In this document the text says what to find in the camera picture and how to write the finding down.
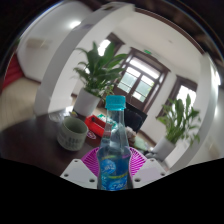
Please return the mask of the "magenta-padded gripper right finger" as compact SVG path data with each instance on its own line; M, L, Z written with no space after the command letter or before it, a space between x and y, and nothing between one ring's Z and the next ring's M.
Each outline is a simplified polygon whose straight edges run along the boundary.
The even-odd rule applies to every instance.
M147 159L135 148L130 148L129 173L133 188L140 188L167 175L154 158Z

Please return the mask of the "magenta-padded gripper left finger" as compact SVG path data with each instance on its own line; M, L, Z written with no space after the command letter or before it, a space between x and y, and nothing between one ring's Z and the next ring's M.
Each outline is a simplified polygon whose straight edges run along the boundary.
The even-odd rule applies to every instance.
M96 189L99 172L97 151L98 149L94 148L81 159L73 159L60 177L78 186Z

